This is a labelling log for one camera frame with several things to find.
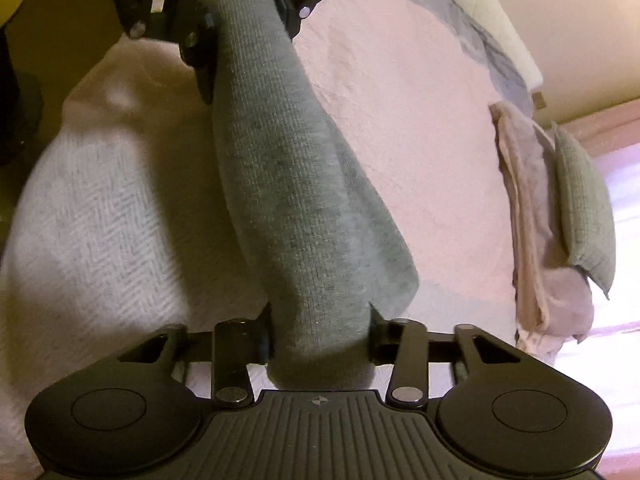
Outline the grey-green knitted cloth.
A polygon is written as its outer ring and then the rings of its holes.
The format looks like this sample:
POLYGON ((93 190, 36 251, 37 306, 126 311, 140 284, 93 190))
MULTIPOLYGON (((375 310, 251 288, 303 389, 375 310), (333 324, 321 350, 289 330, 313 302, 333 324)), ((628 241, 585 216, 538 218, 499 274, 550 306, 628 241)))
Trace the grey-green knitted cloth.
POLYGON ((271 306, 271 381, 359 389, 371 308, 394 318, 418 272, 396 223, 320 104, 273 0, 203 0, 218 56, 213 134, 224 199, 271 306))

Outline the folded beige fleece blanket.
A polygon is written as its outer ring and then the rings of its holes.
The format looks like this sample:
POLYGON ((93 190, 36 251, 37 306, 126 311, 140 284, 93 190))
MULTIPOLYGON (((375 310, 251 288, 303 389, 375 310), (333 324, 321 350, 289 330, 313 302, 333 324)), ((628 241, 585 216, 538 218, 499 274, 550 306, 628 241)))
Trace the folded beige fleece blanket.
POLYGON ((516 346, 551 364, 593 321, 587 278, 568 264, 553 142, 508 101, 490 114, 511 208, 516 346))

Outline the white mattress edge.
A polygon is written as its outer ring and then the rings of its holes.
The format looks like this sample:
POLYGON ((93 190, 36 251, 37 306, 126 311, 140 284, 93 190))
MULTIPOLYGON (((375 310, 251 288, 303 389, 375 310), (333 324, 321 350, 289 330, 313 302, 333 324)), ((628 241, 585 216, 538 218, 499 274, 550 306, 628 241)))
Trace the white mattress edge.
POLYGON ((537 90, 542 86, 544 77, 499 0, 454 0, 454 2, 495 38, 523 77, 529 91, 537 90))

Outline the pink and grey bedspread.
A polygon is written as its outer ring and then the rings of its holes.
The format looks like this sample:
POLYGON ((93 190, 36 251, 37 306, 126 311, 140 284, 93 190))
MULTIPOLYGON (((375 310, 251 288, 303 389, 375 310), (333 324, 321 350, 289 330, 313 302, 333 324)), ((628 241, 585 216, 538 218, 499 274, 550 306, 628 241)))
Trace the pink and grey bedspread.
POLYGON ((280 387, 365 386, 371 309, 512 341, 510 204, 490 107, 532 108, 454 0, 209 0, 214 102, 166 42, 122 38, 70 92, 1 263, 1 474, 52 382, 162 325, 271 304, 280 387))

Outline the green textured pillow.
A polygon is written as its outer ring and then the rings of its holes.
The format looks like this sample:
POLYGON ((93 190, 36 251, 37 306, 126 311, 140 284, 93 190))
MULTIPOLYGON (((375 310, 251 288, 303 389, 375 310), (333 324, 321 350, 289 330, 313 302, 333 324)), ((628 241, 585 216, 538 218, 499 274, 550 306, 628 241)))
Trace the green textured pillow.
POLYGON ((612 289, 616 239, 610 194, 601 171, 574 136, 553 129, 561 224, 568 264, 582 269, 603 295, 612 289))

